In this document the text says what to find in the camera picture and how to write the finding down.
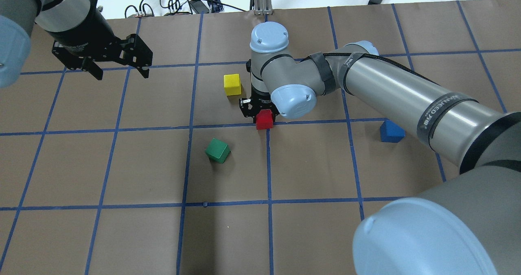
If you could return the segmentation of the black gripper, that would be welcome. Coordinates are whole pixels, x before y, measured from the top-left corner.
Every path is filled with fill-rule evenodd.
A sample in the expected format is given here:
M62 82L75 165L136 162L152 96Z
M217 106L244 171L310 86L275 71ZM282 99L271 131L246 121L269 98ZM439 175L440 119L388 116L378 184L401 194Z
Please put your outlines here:
M249 59L246 64L246 71L250 74L251 80L251 96L249 98L239 99L239 108L245 118L252 118L255 124L255 117L262 109L270 109L274 114L274 123L279 115L279 110L271 100L264 81L257 76L252 67L252 60Z

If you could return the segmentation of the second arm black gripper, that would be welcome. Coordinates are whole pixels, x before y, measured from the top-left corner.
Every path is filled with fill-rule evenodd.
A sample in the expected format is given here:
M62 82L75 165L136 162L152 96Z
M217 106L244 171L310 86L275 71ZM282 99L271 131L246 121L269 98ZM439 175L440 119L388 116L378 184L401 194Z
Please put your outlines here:
M108 21L95 7L91 7L82 23L71 30L52 32L56 46L52 54L68 69L82 69L98 81L103 79L103 70L96 62L112 61L130 65L144 79L149 78L153 51L136 33L125 38L113 32Z

